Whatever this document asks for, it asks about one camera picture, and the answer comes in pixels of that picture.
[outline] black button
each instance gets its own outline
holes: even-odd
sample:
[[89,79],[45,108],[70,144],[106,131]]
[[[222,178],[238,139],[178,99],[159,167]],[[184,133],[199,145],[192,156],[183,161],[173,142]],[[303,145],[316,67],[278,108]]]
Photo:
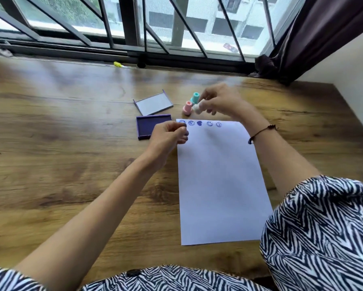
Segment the black button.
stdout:
[[137,277],[140,274],[141,274],[141,270],[137,270],[137,269],[129,270],[129,271],[126,272],[127,277]]

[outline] person's left hand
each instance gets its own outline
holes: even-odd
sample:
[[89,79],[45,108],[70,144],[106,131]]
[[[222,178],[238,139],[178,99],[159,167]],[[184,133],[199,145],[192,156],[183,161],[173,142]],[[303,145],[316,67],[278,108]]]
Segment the person's left hand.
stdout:
[[187,140],[188,131],[185,123],[175,121],[158,123],[150,136],[145,154],[153,160],[156,170],[159,170],[165,165],[169,153],[176,144],[184,144]]

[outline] balcony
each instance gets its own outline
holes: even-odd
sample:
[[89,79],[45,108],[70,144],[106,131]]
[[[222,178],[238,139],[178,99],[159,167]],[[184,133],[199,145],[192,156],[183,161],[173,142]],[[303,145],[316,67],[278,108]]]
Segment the balcony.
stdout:
[[237,13],[239,4],[241,4],[241,0],[222,0],[222,3],[225,6],[226,12]]

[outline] black string bracelet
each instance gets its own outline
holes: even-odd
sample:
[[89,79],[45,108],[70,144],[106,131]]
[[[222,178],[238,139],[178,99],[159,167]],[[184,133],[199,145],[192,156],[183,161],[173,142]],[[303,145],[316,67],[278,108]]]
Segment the black string bracelet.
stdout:
[[277,127],[275,124],[271,124],[269,126],[267,126],[265,129],[262,129],[261,131],[259,131],[257,134],[255,134],[253,137],[250,137],[249,141],[247,142],[248,144],[252,144],[252,141],[254,140],[254,138],[260,133],[263,132],[265,130],[273,130],[275,129],[277,131]]

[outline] wooden surface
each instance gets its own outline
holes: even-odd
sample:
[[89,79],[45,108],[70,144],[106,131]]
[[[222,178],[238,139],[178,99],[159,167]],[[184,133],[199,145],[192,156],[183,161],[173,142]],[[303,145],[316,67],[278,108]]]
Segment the wooden surface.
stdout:
[[[13,267],[143,152],[148,142],[137,140],[140,114],[132,99],[164,89],[174,107],[163,113],[175,119],[193,92],[219,81],[238,86],[324,174],[363,181],[363,127],[331,85],[286,88],[237,76],[0,57],[0,266]],[[280,200],[264,168],[263,175],[276,206]],[[176,151],[145,186],[85,282],[161,264],[248,278],[268,274],[258,241],[180,246]]]

